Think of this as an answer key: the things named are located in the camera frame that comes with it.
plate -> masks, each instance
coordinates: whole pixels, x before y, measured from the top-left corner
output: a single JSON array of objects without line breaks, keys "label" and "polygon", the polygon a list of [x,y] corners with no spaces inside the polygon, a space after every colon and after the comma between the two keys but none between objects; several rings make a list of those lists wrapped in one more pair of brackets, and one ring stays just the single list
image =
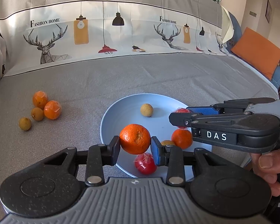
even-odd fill
[{"label": "plate", "polygon": [[[150,104],[153,107],[153,115],[144,117],[140,113],[141,105]],[[184,103],[159,94],[142,93],[124,97],[112,104],[105,112],[100,127],[101,141],[109,144],[114,136],[118,136],[121,130],[129,124],[139,124],[148,129],[151,136],[156,136],[159,141],[171,140],[172,133],[177,129],[169,122],[169,115],[177,108],[186,108]],[[193,142],[185,151],[193,151],[196,147],[203,147],[211,151],[212,147],[208,144]],[[166,179],[167,167],[161,166],[150,175],[141,174],[134,165],[136,155],[132,155],[120,150],[117,167],[134,178],[143,177],[162,177]],[[186,180],[193,178],[191,166],[185,166]]]}]

human hand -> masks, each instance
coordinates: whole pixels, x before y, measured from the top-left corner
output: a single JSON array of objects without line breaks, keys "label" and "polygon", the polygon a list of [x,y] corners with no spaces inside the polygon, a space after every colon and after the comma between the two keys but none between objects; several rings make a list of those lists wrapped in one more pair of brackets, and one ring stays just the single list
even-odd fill
[{"label": "human hand", "polygon": [[280,173],[280,149],[261,155],[250,154],[253,171],[262,177],[270,186],[272,195],[280,195],[280,183],[277,182],[277,173]]}]

orange cushion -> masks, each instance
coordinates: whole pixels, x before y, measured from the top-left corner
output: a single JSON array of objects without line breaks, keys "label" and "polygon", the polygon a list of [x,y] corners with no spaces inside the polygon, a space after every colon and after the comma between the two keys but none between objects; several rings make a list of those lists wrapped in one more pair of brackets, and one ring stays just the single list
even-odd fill
[{"label": "orange cushion", "polygon": [[280,61],[280,49],[248,27],[231,51],[270,80]]}]

antler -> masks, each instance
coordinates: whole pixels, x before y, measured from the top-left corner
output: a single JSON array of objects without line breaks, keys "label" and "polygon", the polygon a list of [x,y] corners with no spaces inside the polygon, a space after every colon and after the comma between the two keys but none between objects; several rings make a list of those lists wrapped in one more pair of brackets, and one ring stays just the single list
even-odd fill
[{"label": "antler", "polygon": [[59,40],[62,36],[64,36],[64,34],[65,34],[66,30],[67,30],[67,26],[68,26],[68,25],[66,26],[64,32],[62,32],[62,28],[61,28],[58,24],[56,24],[56,25],[57,25],[58,28],[60,29],[60,33],[57,34],[57,37],[55,37],[55,34],[54,34],[54,32],[53,32],[53,38],[49,41],[49,43],[47,44],[47,46],[50,46],[50,45],[53,44],[56,40]]},{"label": "antler", "polygon": [[178,28],[177,28],[176,25],[175,25],[175,27],[176,27],[177,31],[176,31],[176,33],[174,33],[174,30],[172,31],[172,35],[170,35],[170,37],[169,37],[169,39],[168,39],[170,42],[173,41],[173,37],[175,37],[175,36],[177,36],[177,35],[180,34],[180,29],[179,29],[179,31],[178,31]]},{"label": "antler", "polygon": [[160,32],[159,29],[158,29],[159,26],[160,26],[161,24],[162,24],[162,23],[160,23],[160,24],[157,26],[157,28],[155,28],[155,25],[153,25],[153,27],[155,28],[155,31],[157,32],[157,34],[161,35],[162,38],[166,40],[166,35],[163,34],[163,30],[164,30],[164,29],[162,29],[162,32]]},{"label": "antler", "polygon": [[37,36],[36,36],[36,38],[35,38],[35,42],[31,39],[31,34],[32,34],[32,32],[33,32],[33,29],[32,29],[32,31],[30,32],[30,34],[28,35],[28,40],[26,39],[25,35],[23,35],[23,36],[24,36],[24,39],[26,40],[26,42],[27,42],[28,44],[30,44],[30,45],[35,45],[35,46],[38,46],[38,47],[43,47],[43,45],[42,45],[40,42],[38,42]]}]

plate rim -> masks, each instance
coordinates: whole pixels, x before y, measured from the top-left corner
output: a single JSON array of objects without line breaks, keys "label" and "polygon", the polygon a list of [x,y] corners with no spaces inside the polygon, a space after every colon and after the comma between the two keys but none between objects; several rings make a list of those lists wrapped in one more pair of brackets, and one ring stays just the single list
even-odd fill
[{"label": "plate rim", "polygon": [[[105,143],[103,142],[103,137],[102,137],[102,123],[103,123],[103,120],[105,119],[105,116],[106,116],[106,114],[108,113],[109,109],[110,109],[114,104],[116,104],[117,102],[119,102],[119,101],[121,101],[121,100],[123,100],[123,99],[125,99],[125,98],[131,97],[131,96],[136,96],[136,95],[158,95],[158,96],[162,96],[162,97],[166,97],[166,98],[173,99],[173,100],[175,100],[175,101],[177,101],[177,102],[179,102],[179,103],[182,103],[185,107],[188,107],[185,103],[183,103],[183,102],[181,102],[181,101],[179,101],[179,100],[177,100],[177,99],[174,99],[174,98],[169,97],[169,96],[166,96],[166,95],[157,94],[157,93],[136,93],[136,94],[131,94],[131,95],[125,96],[125,97],[123,97],[123,98],[121,98],[121,99],[115,101],[113,104],[111,104],[111,105],[109,106],[109,108],[106,110],[106,112],[104,113],[104,115],[103,115],[103,117],[102,117],[102,120],[101,120],[101,125],[100,125],[100,138],[101,138],[101,143],[105,144]],[[129,176],[131,176],[131,177],[133,177],[133,178],[138,178],[137,176],[135,176],[135,175],[133,175],[133,174],[131,174],[131,173],[128,173],[126,170],[124,170],[122,167],[120,167],[117,163],[116,163],[116,166],[117,166],[121,171],[123,171],[124,173],[126,173],[127,175],[129,175]]]}]

